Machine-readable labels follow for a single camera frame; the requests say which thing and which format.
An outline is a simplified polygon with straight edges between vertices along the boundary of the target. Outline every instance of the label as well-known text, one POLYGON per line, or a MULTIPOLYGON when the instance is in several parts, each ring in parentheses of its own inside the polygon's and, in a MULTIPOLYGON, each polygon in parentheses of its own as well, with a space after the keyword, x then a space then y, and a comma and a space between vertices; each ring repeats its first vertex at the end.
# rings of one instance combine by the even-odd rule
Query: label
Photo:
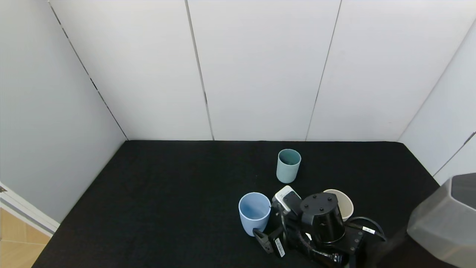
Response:
POLYGON ((367 228, 367 227, 365 227, 365 226, 362 228, 362 230, 364 230, 364 231, 366 231, 366 232, 369 232, 369 233, 371 233, 372 235, 375 234, 375 230, 372 230, 372 229, 367 228))
POLYGON ((279 238, 276 238, 274 242, 276 243, 276 247, 278 248, 279 254, 281 255, 281 257, 283 257, 285 253, 281 241, 279 240, 279 238))

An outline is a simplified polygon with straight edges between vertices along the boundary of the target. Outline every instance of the black table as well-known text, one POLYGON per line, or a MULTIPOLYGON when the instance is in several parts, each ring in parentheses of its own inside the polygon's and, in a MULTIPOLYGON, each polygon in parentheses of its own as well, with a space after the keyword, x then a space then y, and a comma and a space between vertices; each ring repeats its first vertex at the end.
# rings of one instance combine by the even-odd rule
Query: black table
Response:
POLYGON ((393 142, 128 141, 46 245, 34 268, 315 267, 267 255, 241 226, 238 201, 271 198, 281 149, 300 152, 301 197, 334 188, 387 236, 438 184, 393 142))

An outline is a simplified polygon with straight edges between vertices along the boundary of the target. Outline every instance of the white wall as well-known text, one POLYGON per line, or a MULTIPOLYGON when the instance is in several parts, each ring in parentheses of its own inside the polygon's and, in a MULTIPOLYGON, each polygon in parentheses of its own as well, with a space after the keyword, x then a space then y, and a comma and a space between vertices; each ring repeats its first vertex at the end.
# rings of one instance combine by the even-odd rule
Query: white wall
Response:
POLYGON ((218 140, 306 138, 339 0, 190 0, 218 140))
POLYGON ((52 0, 129 139, 211 139, 182 0, 52 0))
POLYGON ((125 137, 46 1, 0 1, 0 36, 0 179, 61 222, 125 137))
POLYGON ((307 140, 396 141, 475 18, 473 0, 342 0, 307 140))
POLYGON ((399 141, 434 175, 475 131, 476 24, 473 24, 399 141))
POLYGON ((476 138, 472 138, 451 160, 434 176, 440 185, 453 176, 476 172, 476 138))
POLYGON ((476 18, 476 0, 190 0, 199 69, 184 0, 51 3, 130 139, 396 141, 476 18))

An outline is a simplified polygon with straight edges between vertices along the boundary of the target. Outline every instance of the teal cup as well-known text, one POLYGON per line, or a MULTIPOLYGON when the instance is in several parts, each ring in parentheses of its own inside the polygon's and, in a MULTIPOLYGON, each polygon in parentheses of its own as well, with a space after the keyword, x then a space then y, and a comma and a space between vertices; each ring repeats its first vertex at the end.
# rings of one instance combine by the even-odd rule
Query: teal cup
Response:
POLYGON ((282 183, 292 183, 298 174, 301 155, 293 149, 281 150, 278 154, 276 177, 282 183))

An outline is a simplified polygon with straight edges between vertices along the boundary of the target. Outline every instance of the plastic cup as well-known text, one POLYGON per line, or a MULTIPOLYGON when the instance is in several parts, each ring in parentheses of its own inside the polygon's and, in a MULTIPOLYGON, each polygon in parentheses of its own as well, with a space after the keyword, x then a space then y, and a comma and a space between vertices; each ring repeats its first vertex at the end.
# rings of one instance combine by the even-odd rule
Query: plastic cup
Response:
POLYGON ((298 174, 301 155, 293 149, 281 150, 278 154, 276 177, 282 183, 292 183, 298 174))
POLYGON ((248 193, 240 199, 238 210, 245 232, 254 237, 254 228, 264 231, 271 212, 271 203, 264 194, 248 193))
POLYGON ((352 216, 352 214, 354 213, 354 204, 346 194, 336 189, 327 189, 324 191, 324 193, 331 193, 337 196, 340 214, 344 221, 346 221, 350 218, 350 216, 352 216))

